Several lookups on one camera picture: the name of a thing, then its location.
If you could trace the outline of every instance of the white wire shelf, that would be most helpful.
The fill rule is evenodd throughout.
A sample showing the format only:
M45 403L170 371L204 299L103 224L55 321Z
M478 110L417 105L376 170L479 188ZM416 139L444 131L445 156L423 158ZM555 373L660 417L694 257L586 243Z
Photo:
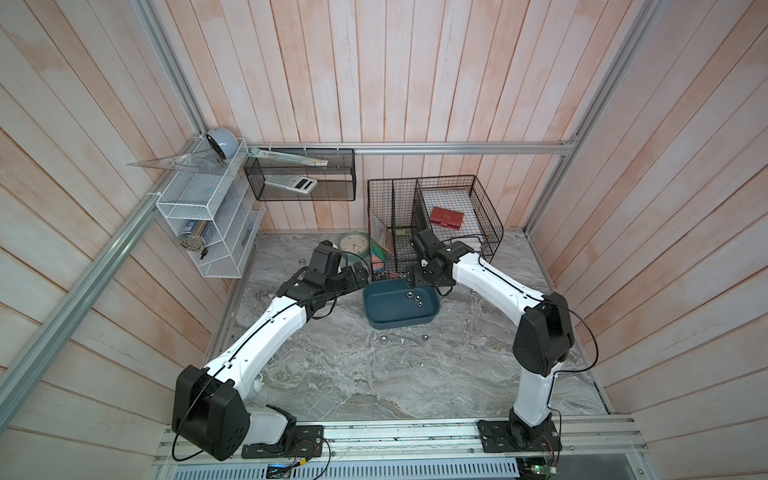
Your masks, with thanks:
M242 200L238 203L234 209L233 218L230 221L230 225L226 228L223 240L218 242L210 242L205 256L202 258L200 253L188 252L192 261L198 268L203 268L209 263L222 259L232 255L237 243L237 236L243 229L243 225L246 223L248 213L253 209L254 196L251 192L248 192Z
M236 235L237 241L233 245L231 254L201 267L200 271L203 273L203 276L217 278L242 277L246 259L248 258L246 252L250 251L250 248L253 246L253 239L256 238L256 233L261 225L261 219L264 218L265 213L266 206L264 204L261 205L259 210L250 210L248 212L246 221L243 222L243 226Z
M245 140L237 139L237 149L229 167L222 175L178 171L157 199L157 209L166 219L213 220L237 171L245 160L248 148ZM200 138L193 153L208 149Z
M211 229L210 238L205 239L206 247L210 247L216 242L220 242L227 235L227 231L234 221L237 208L240 206L240 202L243 201L246 190L248 190L247 178L240 178L232 183L232 187L230 187L230 190L224 196L224 200L222 200L219 210L214 216L214 225ZM174 231L177 237L181 235L181 231L187 224L187 221L189 220L185 218L167 219L170 228Z

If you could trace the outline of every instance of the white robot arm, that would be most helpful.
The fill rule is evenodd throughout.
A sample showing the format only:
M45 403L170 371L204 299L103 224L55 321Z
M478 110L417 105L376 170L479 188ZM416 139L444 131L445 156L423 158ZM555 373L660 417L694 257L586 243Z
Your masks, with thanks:
M518 327L513 353L523 370L508 434L516 447L531 448L551 425L548 403L554 374L574 342L565 299L522 285L462 242L444 246L431 230L417 233L411 244L422 261L421 268L409 272L413 286L461 283L497 306ZM278 289L266 312L229 349L204 369L188 366L179 375L172 425L177 434L219 460L242 443L284 440L285 412L275 408L247 412L243 400L251 397L266 362L317 310L367 285L368 272L361 263L339 269L341 255L330 242L321 243L309 266Z

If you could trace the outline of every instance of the clock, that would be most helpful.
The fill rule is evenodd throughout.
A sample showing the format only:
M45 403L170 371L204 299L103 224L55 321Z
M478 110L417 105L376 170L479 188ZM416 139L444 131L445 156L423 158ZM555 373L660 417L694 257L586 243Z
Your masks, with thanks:
M370 255L370 244L368 243L368 235L360 232L345 233L339 238L339 248L345 252L354 253L360 255L363 259L368 258ZM347 255L347 260L350 263L355 263L360 259L355 255Z

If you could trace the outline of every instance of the calculator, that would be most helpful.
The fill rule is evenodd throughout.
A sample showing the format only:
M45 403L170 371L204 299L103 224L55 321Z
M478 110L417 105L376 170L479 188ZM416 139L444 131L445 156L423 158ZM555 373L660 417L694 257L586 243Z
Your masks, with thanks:
M303 195L308 195L317 186L317 180L301 175L264 175L264 183Z

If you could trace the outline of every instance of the blue tray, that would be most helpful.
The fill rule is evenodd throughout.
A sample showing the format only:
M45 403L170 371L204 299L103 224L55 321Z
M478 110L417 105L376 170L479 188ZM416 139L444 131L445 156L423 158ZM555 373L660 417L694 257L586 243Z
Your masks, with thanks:
M409 288L404 279L373 282L362 296L368 322L377 330L429 323L440 311L440 298L433 287ZM423 306L417 305L416 296Z

